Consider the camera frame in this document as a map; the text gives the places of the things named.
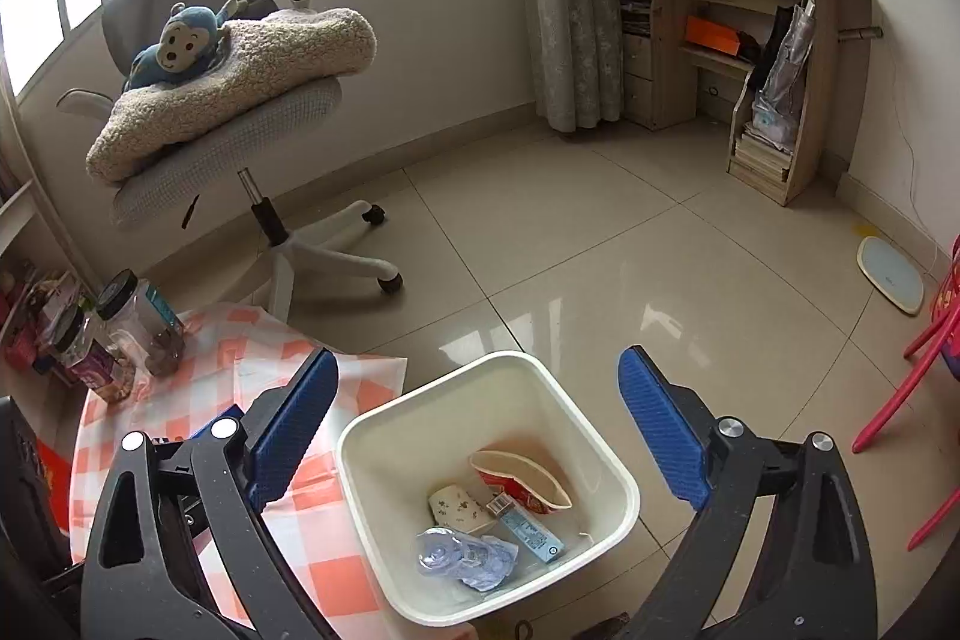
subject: bathroom scale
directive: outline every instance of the bathroom scale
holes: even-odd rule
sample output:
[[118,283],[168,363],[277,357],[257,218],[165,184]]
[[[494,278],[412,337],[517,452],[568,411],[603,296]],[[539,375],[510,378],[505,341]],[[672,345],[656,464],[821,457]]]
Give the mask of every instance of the bathroom scale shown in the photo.
[[877,290],[909,316],[923,306],[923,278],[915,266],[890,242],[865,237],[856,251],[856,263]]

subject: red plastic stool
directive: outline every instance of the red plastic stool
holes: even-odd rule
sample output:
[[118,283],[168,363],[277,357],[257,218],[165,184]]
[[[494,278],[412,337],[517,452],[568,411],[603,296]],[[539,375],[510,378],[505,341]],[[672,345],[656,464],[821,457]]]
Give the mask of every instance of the red plastic stool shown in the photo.
[[[960,250],[960,237],[957,237],[956,242],[953,243],[953,263],[949,274],[940,285],[940,290],[931,304],[930,325],[920,333],[918,338],[907,345],[904,350],[904,359],[909,359],[929,342],[928,348],[923,352],[923,357],[920,357],[917,365],[910,370],[910,374],[906,376],[906,380],[896,393],[853,440],[851,447],[853,453],[860,453],[874,441],[874,437],[899,410],[913,389],[920,384],[920,379],[926,374],[926,370],[930,369],[937,356],[943,356],[950,372],[960,380],[960,256],[958,256],[958,250]],[[907,550],[912,551],[920,545],[956,504],[960,504],[960,488],[954,491],[928,522],[910,538]]]

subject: glass jar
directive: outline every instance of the glass jar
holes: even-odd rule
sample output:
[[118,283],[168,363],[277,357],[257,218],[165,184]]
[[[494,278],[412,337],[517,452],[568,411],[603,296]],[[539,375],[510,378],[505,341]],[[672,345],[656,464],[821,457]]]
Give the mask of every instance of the glass jar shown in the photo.
[[130,396],[136,367],[110,343],[103,321],[72,304],[56,319],[53,348],[61,363],[104,402]]
[[124,269],[97,299],[107,334],[137,366],[156,377],[176,372],[184,355],[184,324],[149,280]]

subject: tiled floor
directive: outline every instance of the tiled floor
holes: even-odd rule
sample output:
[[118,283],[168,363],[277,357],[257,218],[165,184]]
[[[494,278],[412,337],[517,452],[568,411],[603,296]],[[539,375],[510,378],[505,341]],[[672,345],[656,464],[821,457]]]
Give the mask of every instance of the tiled floor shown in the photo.
[[[565,640],[633,612],[676,550],[689,506],[668,492],[616,390],[617,357],[634,343],[714,413],[765,437],[834,434],[870,534],[881,631],[960,525],[954,514],[907,554],[960,475],[960,386],[946,367],[935,365],[874,447],[850,453],[904,376],[899,352],[925,316],[903,316],[863,278],[863,220],[826,188],[783,209],[726,175],[726,133],[699,121],[658,134],[617,124],[568,142],[536,125],[472,143],[357,189],[389,220],[358,226],[355,251],[396,263],[400,295],[369,280],[296,288],[291,324],[342,350],[410,357],[407,390],[491,350],[535,354],[637,477],[642,524],[628,539],[479,622],[484,637],[524,618],[537,637]],[[216,274],[198,269],[165,292],[181,308],[203,303],[254,252],[253,242],[234,248],[211,261]],[[757,504],[717,620],[736,610],[769,510]]]

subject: metal screw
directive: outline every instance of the metal screw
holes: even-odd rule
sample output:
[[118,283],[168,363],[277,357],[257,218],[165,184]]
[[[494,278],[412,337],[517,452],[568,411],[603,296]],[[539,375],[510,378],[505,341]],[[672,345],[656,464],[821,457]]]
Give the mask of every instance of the metal screw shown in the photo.
[[743,434],[743,424],[736,418],[722,418],[717,428],[724,437],[740,437]]
[[130,432],[120,440],[120,447],[125,451],[136,451],[143,444],[143,439],[143,432]]
[[213,437],[217,439],[230,439],[239,426],[233,418],[221,418],[219,421],[213,422],[213,426],[210,427],[210,434],[213,434]]
[[823,432],[817,432],[817,434],[813,435],[813,447],[818,451],[832,451],[833,437]]

